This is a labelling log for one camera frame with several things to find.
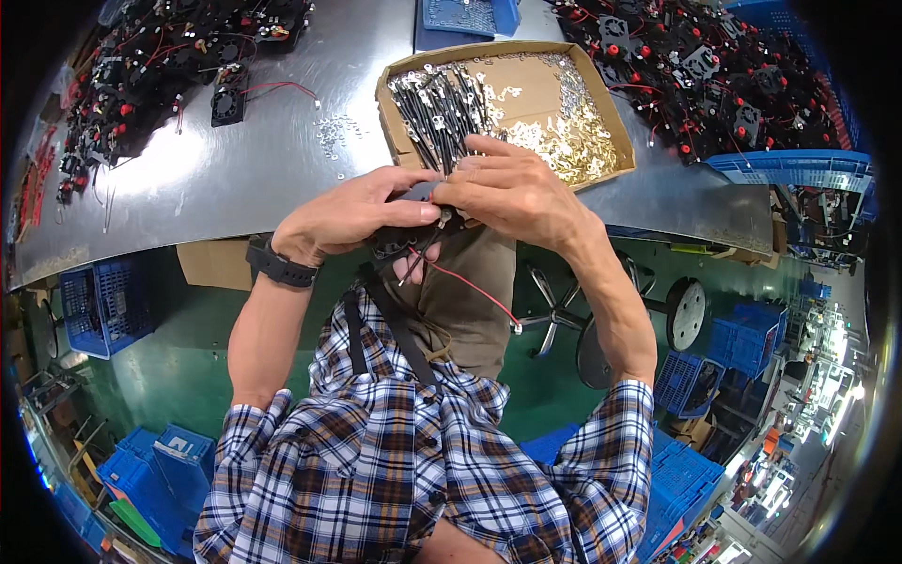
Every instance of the cardboard tray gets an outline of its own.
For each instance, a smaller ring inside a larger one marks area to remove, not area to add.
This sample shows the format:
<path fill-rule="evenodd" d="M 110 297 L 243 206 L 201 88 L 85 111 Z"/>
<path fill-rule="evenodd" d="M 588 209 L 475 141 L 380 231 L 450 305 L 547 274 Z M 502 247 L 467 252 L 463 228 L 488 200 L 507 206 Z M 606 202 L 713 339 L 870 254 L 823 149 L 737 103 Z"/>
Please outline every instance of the cardboard tray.
<path fill-rule="evenodd" d="M 518 97 L 508 95 L 504 102 L 497 100 L 493 102 L 496 106 L 504 108 L 505 117 L 500 122 L 501 126 L 511 126 L 518 121 L 525 123 L 538 121 L 544 124 L 549 116 L 558 115 L 560 113 L 560 81 L 554 77 L 555 70 L 541 60 L 498 59 L 494 61 L 493 65 L 486 65 L 481 60 L 474 62 L 474 59 L 519 52 L 568 54 L 573 60 L 576 70 L 582 75 L 585 86 L 604 121 L 604 126 L 611 133 L 611 141 L 618 152 L 616 169 L 607 175 L 573 185 L 571 188 L 574 191 L 580 190 L 636 170 L 636 157 L 630 137 L 626 133 L 620 114 L 618 114 L 611 94 L 608 93 L 601 76 L 595 70 L 595 66 L 585 51 L 574 43 L 562 42 L 472 43 L 411 55 L 386 67 L 376 85 L 376 101 L 379 103 L 382 131 L 385 133 L 385 140 L 388 142 L 394 161 L 405 168 L 423 168 L 419 155 L 407 136 L 400 112 L 391 99 L 388 79 L 399 73 L 422 69 L 423 65 L 427 63 L 439 65 L 455 60 L 468 60 L 467 67 L 470 72 L 485 73 L 485 82 L 493 85 L 496 93 L 507 86 L 523 88 L 523 92 Z"/>

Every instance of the person's left hand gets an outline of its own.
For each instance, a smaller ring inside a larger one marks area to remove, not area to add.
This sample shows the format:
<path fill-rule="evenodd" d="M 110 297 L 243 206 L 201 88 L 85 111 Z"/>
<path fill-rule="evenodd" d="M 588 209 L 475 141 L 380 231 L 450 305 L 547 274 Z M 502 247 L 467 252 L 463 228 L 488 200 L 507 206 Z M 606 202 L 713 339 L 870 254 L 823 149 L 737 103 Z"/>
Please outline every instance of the person's left hand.
<path fill-rule="evenodd" d="M 417 182 L 441 180 L 435 171 L 412 171 L 385 166 L 363 176 L 346 180 L 325 194 L 291 212 L 272 236 L 272 250 L 293 263 L 320 266 L 327 254 L 341 254 L 361 245 L 379 227 L 420 227 L 435 222 L 440 210 L 426 202 L 385 200 L 393 192 L 405 192 Z M 426 251 L 426 258 L 438 258 L 438 245 Z M 413 264 L 414 255 L 393 265 L 400 279 Z M 410 275 L 421 283 L 423 262 Z"/>

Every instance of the rolled-up sleeve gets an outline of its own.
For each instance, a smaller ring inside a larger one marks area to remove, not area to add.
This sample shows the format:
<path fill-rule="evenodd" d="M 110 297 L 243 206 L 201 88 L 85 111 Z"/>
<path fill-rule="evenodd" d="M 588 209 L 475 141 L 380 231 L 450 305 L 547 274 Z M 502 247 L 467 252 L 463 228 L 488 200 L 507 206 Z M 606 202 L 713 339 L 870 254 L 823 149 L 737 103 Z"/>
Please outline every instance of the rolled-up sleeve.
<path fill-rule="evenodd" d="M 645 531 L 653 410 L 647 384 L 617 383 L 547 469 L 589 563 L 627 564 Z"/>
<path fill-rule="evenodd" d="M 216 448 L 213 484 L 194 530 L 199 562 L 226 562 L 244 516 L 262 453 L 286 416 L 291 392 L 279 390 L 266 411 L 234 405 Z"/>

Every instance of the hand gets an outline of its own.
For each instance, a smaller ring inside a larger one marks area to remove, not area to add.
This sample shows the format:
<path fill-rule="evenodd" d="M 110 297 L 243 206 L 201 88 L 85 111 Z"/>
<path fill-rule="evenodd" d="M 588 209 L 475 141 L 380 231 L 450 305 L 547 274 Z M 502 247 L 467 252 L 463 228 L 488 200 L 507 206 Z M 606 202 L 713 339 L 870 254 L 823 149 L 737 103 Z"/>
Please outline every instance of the hand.
<path fill-rule="evenodd" d="M 584 237 L 605 233 L 601 219 L 533 151 L 480 135 L 468 135 L 466 144 L 488 156 L 465 157 L 433 192 L 437 204 L 565 258 Z"/>
<path fill-rule="evenodd" d="M 438 219 L 438 207 L 425 202 L 385 200 L 393 192 L 405 192 L 417 182 L 440 180 L 435 171 L 411 171 L 386 166 L 363 176 L 342 182 L 316 199 L 291 212 L 272 236 L 272 250 L 294 263 L 320 266 L 327 254 L 351 251 L 379 227 L 420 227 Z M 438 247 L 427 251 L 435 260 Z M 407 259 L 395 264 L 402 276 Z M 410 280 L 420 283 L 422 263 Z"/>

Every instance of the workbench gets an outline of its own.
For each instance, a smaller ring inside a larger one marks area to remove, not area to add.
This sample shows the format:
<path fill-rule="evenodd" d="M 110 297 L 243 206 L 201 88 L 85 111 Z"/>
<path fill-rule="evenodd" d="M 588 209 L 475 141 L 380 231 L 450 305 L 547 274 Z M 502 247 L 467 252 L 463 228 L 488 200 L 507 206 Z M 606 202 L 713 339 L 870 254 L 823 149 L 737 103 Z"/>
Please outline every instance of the workbench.
<path fill-rule="evenodd" d="M 164 245 L 264 233 L 296 206 L 340 182 L 391 164 L 374 99 L 390 63 L 413 52 L 416 0 L 323 0 L 292 54 L 258 57 L 251 84 L 293 80 L 295 88 L 251 96 L 244 121 L 210 126 L 212 85 L 185 93 L 176 114 L 155 131 L 140 157 L 122 160 L 75 194 L 55 201 L 59 173 L 44 183 L 41 224 L 15 249 L 11 287 L 120 254 Z M 515 39 L 563 41 L 550 5 L 522 0 Z M 609 226 L 770 253 L 769 193 L 730 184 L 707 165 L 684 167 L 673 150 L 648 147 L 649 128 L 615 97 L 636 152 L 636 171 L 582 190 L 579 198 Z M 345 145 L 327 158 L 323 120 L 353 120 Z M 359 126 L 361 135 L 353 133 Z M 58 154 L 65 136 L 54 136 Z"/>

